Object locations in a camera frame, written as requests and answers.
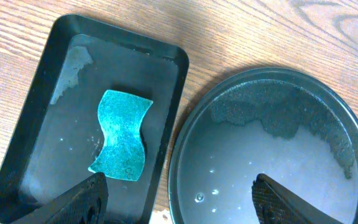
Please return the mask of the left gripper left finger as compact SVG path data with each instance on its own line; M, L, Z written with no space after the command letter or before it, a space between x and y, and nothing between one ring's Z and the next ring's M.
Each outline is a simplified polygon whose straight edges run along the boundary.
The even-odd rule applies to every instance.
M107 203L106 177L102 172L97 172L15 222L19 224L99 224L104 222Z

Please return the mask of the green yellow sponge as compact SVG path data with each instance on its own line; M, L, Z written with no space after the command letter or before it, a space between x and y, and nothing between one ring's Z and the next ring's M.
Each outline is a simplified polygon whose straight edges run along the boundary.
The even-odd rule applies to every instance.
M118 180L138 181L145 166L140 128L153 101L116 90L106 90L98 105L104 136L102 150L88 167Z

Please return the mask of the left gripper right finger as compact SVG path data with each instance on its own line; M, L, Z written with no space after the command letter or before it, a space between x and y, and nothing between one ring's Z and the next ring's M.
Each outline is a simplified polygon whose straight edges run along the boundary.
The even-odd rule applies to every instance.
M253 181L252 201L263 224L341 224L265 174Z

